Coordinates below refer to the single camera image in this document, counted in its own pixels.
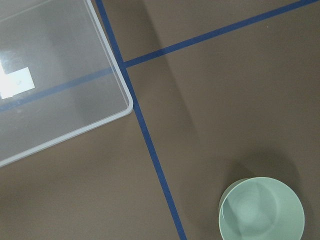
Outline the mint green bowl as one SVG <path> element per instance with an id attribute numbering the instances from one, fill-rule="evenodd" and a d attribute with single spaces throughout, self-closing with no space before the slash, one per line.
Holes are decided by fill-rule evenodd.
<path id="1" fill-rule="evenodd" d="M 243 178 L 221 195 L 218 227 L 224 240 L 300 240 L 305 213 L 285 183 L 270 177 Z"/>

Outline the clear plastic storage box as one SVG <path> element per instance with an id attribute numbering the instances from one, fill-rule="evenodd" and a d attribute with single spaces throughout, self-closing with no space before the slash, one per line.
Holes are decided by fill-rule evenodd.
<path id="1" fill-rule="evenodd" d="M 3 0 L 0 68 L 35 88 L 0 98 L 0 164 L 130 114 L 133 99 L 91 0 Z"/>

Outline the white paper label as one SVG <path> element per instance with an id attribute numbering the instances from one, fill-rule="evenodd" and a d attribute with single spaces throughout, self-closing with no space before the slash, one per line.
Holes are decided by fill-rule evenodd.
<path id="1" fill-rule="evenodd" d="M 0 98 L 12 98 L 35 88 L 33 78 L 28 67 L 5 73 L 0 68 Z"/>

